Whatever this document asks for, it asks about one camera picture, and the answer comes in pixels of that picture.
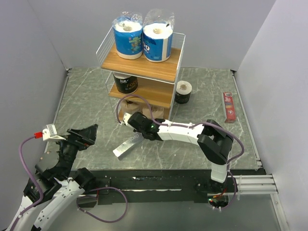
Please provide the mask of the brown paper roll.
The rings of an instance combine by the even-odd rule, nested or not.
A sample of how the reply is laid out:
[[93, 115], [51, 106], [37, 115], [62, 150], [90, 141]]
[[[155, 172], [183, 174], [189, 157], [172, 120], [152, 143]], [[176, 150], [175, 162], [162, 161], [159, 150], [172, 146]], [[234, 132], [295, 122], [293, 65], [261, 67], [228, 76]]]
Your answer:
[[140, 111], [140, 105], [132, 102], [132, 101], [127, 101], [127, 100], [123, 100], [121, 103], [121, 111], [122, 113], [129, 113], [129, 114], [134, 114], [135, 112], [139, 112]]
[[[163, 119], [164, 118], [164, 108], [159, 106], [151, 107], [152, 116], [154, 119]], [[146, 116], [148, 119], [151, 119], [150, 109], [148, 107], [144, 107], [142, 109], [142, 114]]]

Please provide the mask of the brown paper roll front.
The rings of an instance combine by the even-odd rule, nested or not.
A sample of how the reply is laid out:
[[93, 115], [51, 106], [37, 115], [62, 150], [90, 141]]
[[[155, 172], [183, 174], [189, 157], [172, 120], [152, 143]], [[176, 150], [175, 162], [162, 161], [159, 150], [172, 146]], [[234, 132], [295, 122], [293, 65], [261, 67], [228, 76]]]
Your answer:
[[132, 102], [132, 101], [127, 101], [127, 100], [123, 100], [121, 103], [121, 111], [122, 113], [129, 113], [129, 114], [134, 114], [135, 112], [139, 112], [140, 111], [140, 105]]

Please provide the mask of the black paper towel roll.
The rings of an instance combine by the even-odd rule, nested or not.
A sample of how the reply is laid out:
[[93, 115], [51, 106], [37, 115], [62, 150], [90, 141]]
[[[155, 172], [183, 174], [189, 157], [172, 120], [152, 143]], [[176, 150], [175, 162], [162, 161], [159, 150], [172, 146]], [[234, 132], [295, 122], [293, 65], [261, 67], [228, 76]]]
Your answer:
[[190, 99], [192, 89], [192, 85], [189, 82], [180, 80], [177, 83], [175, 102], [179, 104], [187, 103]]
[[113, 72], [113, 77], [117, 90], [122, 94], [134, 93], [138, 88], [138, 78], [136, 76]]

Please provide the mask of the blue paper towel roll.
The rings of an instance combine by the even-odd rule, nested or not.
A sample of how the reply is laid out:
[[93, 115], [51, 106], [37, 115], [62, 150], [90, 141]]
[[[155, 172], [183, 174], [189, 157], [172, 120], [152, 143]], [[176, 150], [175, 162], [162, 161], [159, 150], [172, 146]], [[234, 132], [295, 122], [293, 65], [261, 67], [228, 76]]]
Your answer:
[[142, 15], [122, 12], [113, 20], [112, 26], [118, 56], [128, 60], [139, 58], [142, 55]]
[[143, 22], [143, 54], [151, 62], [164, 62], [171, 54], [174, 13], [151, 9]]

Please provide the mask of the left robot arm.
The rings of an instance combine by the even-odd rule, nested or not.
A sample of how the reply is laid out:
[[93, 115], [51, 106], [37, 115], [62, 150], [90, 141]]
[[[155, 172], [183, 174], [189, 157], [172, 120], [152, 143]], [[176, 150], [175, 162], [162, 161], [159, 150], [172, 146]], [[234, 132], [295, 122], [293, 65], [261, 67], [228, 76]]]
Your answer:
[[95, 189], [95, 176], [85, 167], [69, 177], [76, 155], [95, 144], [98, 125], [83, 129], [68, 129], [67, 134], [57, 134], [54, 124], [35, 133], [32, 138], [53, 141], [59, 145], [55, 152], [47, 151], [35, 165], [32, 174], [23, 157], [23, 141], [19, 157], [29, 175], [19, 209], [8, 226], [9, 231], [46, 231], [58, 215], [83, 193]]

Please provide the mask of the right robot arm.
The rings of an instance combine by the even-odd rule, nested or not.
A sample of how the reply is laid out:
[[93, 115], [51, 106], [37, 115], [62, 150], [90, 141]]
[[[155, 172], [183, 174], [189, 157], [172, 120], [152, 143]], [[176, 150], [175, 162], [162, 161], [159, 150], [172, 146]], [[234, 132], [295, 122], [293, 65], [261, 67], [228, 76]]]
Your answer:
[[169, 120], [152, 121], [140, 112], [125, 113], [125, 125], [151, 141], [181, 141], [198, 145], [205, 157], [211, 162], [210, 186], [220, 192], [227, 187], [227, 161], [233, 145], [233, 137], [221, 130], [214, 120], [208, 120], [208, 125], [192, 123], [175, 123]]

